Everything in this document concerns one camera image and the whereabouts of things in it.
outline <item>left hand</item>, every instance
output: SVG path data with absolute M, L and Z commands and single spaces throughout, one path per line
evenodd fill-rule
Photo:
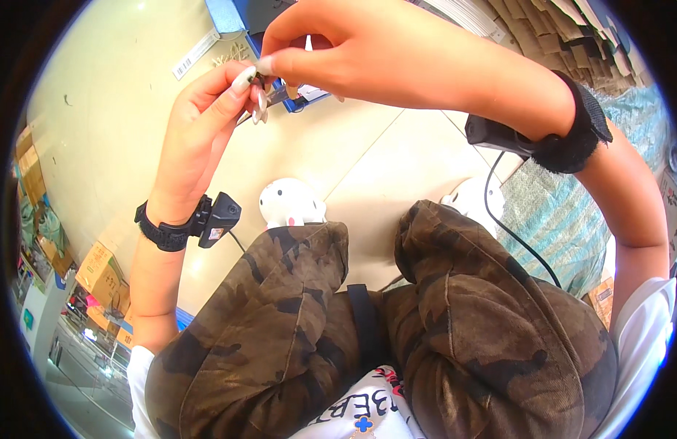
M 178 95 L 146 213 L 158 225 L 187 222 L 219 165 L 244 106 L 252 105 L 255 67 L 229 61 L 190 83 Z

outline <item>beige tile floor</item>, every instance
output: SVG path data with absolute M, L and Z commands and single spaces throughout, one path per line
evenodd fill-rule
M 211 27 L 203 0 L 95 0 L 44 69 L 27 120 L 76 262 L 99 240 L 128 278 L 133 212 L 150 191 L 170 106 L 229 43 L 216 43 L 180 82 L 170 69 Z M 234 232 L 248 246 L 264 228 L 260 191 L 275 179 L 304 180 L 326 201 L 327 218 L 349 228 L 347 281 L 378 289 L 399 274 L 392 242 L 400 215 L 417 199 L 439 199 L 489 172 L 496 153 L 467 145 L 466 118 L 350 99 L 292 115 L 278 105 L 266 125 L 237 129 L 207 193 L 224 191 L 243 207 Z M 519 165 L 508 157 L 496 175 L 504 181 Z M 194 314 L 241 251 L 230 237 L 208 250 L 190 243 L 178 305 Z

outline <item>white t-shirt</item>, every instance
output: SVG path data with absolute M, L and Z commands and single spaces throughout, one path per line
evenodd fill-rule
M 618 384 L 604 421 L 593 435 L 615 438 L 645 396 L 665 358 L 672 334 L 676 280 L 654 277 L 639 286 L 624 304 L 611 331 L 618 354 Z M 142 346 L 131 350 L 128 375 L 133 401 L 135 438 L 158 438 L 146 412 L 144 390 L 153 354 Z M 392 367 L 370 371 L 334 405 L 292 439 L 375 437 L 421 439 L 407 405 L 402 382 Z

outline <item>belt strap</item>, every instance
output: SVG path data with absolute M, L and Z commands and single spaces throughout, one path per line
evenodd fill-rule
M 348 285 L 348 297 L 358 335 L 361 369 L 374 369 L 384 362 L 375 305 L 370 300 L 365 284 Z

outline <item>black cable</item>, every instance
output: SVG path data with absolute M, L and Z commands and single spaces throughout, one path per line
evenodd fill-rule
M 244 249 L 244 246 L 242 246 L 242 245 L 241 245 L 241 242 L 238 241 L 238 238 L 236 237 L 236 235 L 235 235 L 233 232 L 231 232 L 230 230 L 229 230 L 229 234 L 231 235 L 232 238 L 234 238 L 234 241 L 236 241 L 236 243 L 238 244 L 238 248 L 240 248 L 241 251 L 243 251 L 244 253 L 246 253 L 246 249 Z
M 499 157 L 497 157 L 497 160 L 494 161 L 492 168 L 489 170 L 489 175 L 487 176 L 487 181 L 486 181 L 486 183 L 484 183 L 484 208 L 487 209 L 487 213 L 492 217 L 494 222 L 497 223 L 497 225 L 499 225 L 499 227 L 501 227 L 506 233 L 509 233 L 510 235 L 512 235 L 512 237 L 515 240 L 517 240 L 519 242 L 519 244 L 524 246 L 524 248 L 526 250 L 528 250 L 532 255 L 534 255 L 536 257 L 536 259 L 538 259 L 538 261 L 541 262 L 541 264 L 543 264 L 545 269 L 548 270 L 548 274 L 550 274 L 550 276 L 553 278 L 553 282 L 555 282 L 555 285 L 558 288 L 562 289 L 562 286 L 560 285 L 560 281 L 557 279 L 557 277 L 555 276 L 555 273 L 553 272 L 553 268 L 551 268 L 548 265 L 548 263 L 545 262 L 545 260 L 543 258 L 541 258 L 541 255 L 536 253 L 536 250 L 532 249 L 526 242 L 524 242 L 520 237 L 518 237 L 518 235 L 516 233 L 510 231 L 507 228 L 507 226 L 502 224 L 502 222 L 499 219 L 497 219 L 494 215 L 492 215 L 492 212 L 489 210 L 489 205 L 487 204 L 487 192 L 489 191 L 489 181 L 490 181 L 490 179 L 492 179 L 492 174 L 494 173 L 494 168 L 497 167 L 497 164 L 499 164 L 499 160 L 502 158 L 503 155 L 504 155 L 504 151 L 502 151 L 501 154 L 499 155 Z

